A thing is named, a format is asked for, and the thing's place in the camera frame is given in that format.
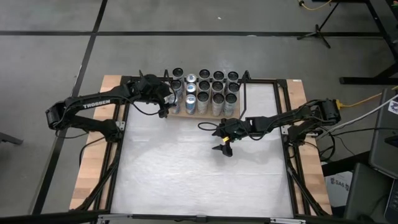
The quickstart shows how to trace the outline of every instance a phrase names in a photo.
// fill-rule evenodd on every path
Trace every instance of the silver can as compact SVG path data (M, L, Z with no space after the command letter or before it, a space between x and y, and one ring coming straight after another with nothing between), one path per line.
M199 82L208 81L210 82L210 72L207 69L202 69L199 72Z
M187 84L196 84L197 83L197 77L194 74L189 74L187 76Z
M213 74L213 82L219 81L219 82L224 82L224 73L221 71L217 71Z
M230 94L230 93L235 94L235 95L238 95L238 93L239 93L239 84L237 84L237 83L230 83L230 84L228 85L228 89L227 89L227 91L226 91L226 94L228 95L228 94Z
M225 85L225 90L228 89L229 84L234 82L238 82L239 75L236 72L229 72L228 75L226 76L226 85Z
M175 68L173 69L173 79L174 80L180 80L182 84L182 88L184 88L184 71L182 68Z
M236 101L238 98L236 95L230 93L225 96L225 104L224 104L224 114L225 116L232 116L235 110Z
M177 95L177 98L179 100L182 100L182 83L180 80L173 80L170 83L170 86L174 90L175 94Z
M224 107L224 95L221 93L214 94L212 102L213 116L219 116Z
M210 83L208 81L201 81L198 84L198 90L199 92L204 91L207 94L210 94Z
M187 95L185 98L185 110L187 114L194 114L195 113L195 105L197 102L197 98L194 95Z
M173 114L178 114L179 112L180 112L180 110L181 110L181 108L180 108L180 102L179 102L179 100L178 100L178 97L177 97L177 99L175 99L174 98L174 94L171 94L170 96L169 96L169 104L171 104L172 106L169 108L169 111L171 112L171 113L173 113Z
M214 96L216 93L223 93L224 85L222 82L213 82L211 84L211 97Z
M199 114L207 113L207 106L209 104L209 94L206 92L198 93L197 109Z
M193 83L187 85L185 89L185 94L188 96L189 94L196 96L197 95L197 86Z

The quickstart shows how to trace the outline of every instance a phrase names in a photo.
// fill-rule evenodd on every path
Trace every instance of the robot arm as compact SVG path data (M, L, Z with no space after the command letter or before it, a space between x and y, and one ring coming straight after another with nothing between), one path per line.
M63 130L73 127L85 131L101 132L107 142L117 142L121 138L121 128L112 119L98 121L91 118L77 116L81 110L103 106L108 104L123 105L126 102L145 102L159 105L160 118L167 117L170 105L164 98L172 94L169 86L163 83L155 75L141 76L139 81L114 87L110 91L86 96L69 97L65 101L59 101L49 108L45 114L50 129Z
M302 142L308 132L321 126L334 125L340 119L335 100L309 101L295 110L271 117L249 117L245 121L236 118L222 119L213 135L221 137L225 145L220 144L213 149L221 150L224 155L231 157L233 155L230 147L231 142L245 137L257 141L274 128L293 124L297 121L304 122L288 129L288 139L289 142Z

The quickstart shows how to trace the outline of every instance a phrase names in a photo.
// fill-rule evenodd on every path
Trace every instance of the white mat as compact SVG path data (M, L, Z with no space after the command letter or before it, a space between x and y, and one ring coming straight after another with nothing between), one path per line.
M245 116L277 114L272 85L248 84L247 94ZM243 90L240 95L242 111ZM261 141L232 143L234 155L226 157L211 149L221 138L197 128L203 121L160 119L131 107L111 212L293 217L279 129Z

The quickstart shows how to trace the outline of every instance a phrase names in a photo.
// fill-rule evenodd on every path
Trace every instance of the label sticker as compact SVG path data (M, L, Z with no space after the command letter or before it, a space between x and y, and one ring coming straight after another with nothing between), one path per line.
M398 102L391 100L390 104L388 105L388 111L398 114Z

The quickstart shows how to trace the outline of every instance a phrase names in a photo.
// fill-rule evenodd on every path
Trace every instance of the yellow cable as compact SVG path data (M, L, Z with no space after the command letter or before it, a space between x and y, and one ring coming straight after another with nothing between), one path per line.
M311 8L305 6L304 3L302 4L302 6L303 6L306 10L315 11L315 10L318 10L318 9L322 8L323 6L326 6L327 4L329 4L329 3L331 3L331 2L332 2L332 0L329 0L328 2L324 3L323 5L321 5L321 6L319 6L319 7L316 7L316 8L314 8L314 9L311 9Z
M398 88L398 86L395 86L395 87L391 88L391 90L396 90L397 88ZM378 96L380 96L380 95L381 95L381 93L378 93L378 94L376 94L376 95L374 95L374 96L371 96L371 97L369 97L369 98L366 98L365 100L361 100L361 101L359 101L359 102L357 102L357 103L354 103L354 104L352 104L352 105L344 105L344 104L342 104L342 103L340 102L340 100L336 100L336 103L337 103L338 109L340 110L340 108L349 108L349 107L353 107L353 106L358 106L358 105L360 105L361 103L365 103L365 102L367 102L367 101L369 101L369 100L371 100L371 99L374 99L374 98L376 98L376 97L378 97Z

